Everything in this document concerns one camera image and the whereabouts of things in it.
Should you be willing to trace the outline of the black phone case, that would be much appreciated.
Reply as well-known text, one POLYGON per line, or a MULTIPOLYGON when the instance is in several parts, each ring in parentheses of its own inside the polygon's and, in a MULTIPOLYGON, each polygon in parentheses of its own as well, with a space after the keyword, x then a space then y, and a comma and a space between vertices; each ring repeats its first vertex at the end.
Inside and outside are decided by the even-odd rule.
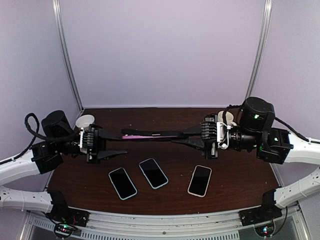
POLYGON ((122 136, 126 135, 140 135, 140 136, 173 136, 171 139, 185 139, 188 136, 183 132, 178 130, 170 130, 170 131, 144 131, 144 130, 136 130, 136 129, 122 129, 122 136))

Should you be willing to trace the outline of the pink phone case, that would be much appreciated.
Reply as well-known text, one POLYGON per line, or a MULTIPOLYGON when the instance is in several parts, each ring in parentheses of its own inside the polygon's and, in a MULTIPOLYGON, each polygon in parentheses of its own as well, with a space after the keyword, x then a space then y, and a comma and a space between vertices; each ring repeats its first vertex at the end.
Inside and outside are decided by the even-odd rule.
POLYGON ((199 198, 205 197, 210 183, 211 175, 212 169, 210 167, 196 165, 187 188, 187 193, 199 198))

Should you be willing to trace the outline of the purple phone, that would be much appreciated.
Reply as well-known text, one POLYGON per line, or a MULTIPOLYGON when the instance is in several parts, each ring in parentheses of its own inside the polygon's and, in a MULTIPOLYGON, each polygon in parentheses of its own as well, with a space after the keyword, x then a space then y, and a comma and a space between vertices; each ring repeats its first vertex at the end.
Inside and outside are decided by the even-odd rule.
POLYGON ((174 136, 172 135, 124 135, 122 136, 123 140, 128 141, 143 141, 143 140, 164 140, 164 139, 171 139, 174 136))

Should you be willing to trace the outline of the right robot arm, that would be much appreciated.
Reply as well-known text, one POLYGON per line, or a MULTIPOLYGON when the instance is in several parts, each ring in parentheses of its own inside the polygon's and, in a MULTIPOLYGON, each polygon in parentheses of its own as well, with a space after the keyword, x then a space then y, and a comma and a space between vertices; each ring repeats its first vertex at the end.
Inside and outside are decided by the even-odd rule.
POLYGON ((228 125, 226 117, 218 121, 214 114, 183 130, 174 139, 202 151, 206 159, 218 156, 218 149, 251 152, 267 163, 307 163, 320 165, 320 141, 307 138, 276 117, 274 106, 259 98, 248 97, 237 106, 240 120, 228 125))

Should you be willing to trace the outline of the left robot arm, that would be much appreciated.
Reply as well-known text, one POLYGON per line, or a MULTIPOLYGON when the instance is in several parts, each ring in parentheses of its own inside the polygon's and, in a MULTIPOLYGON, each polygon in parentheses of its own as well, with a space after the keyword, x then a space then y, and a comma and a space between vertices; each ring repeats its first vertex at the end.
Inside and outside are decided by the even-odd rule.
POLYGON ((122 138, 95 124, 90 124, 88 130, 75 131, 62 110, 49 113, 42 121, 29 113, 24 124, 33 138, 21 153, 0 162, 0 207, 53 214, 61 222, 67 222, 72 218, 72 211, 61 192, 13 190, 5 185, 55 170, 63 163, 63 155, 85 155, 89 164, 99 164, 126 154, 125 150, 107 150, 107 141, 121 141, 122 138))

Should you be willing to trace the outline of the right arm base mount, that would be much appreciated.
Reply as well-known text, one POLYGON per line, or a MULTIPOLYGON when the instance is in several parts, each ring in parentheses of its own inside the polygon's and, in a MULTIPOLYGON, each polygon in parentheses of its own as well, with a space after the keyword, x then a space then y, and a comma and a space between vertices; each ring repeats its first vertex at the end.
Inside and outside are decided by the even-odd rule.
POLYGON ((243 227, 270 222, 255 227, 255 232, 260 237, 270 238, 274 236, 276 233, 274 220, 282 216, 282 209, 276 206, 275 192, 275 189, 265 192, 262 195, 261 206, 238 212, 243 227))

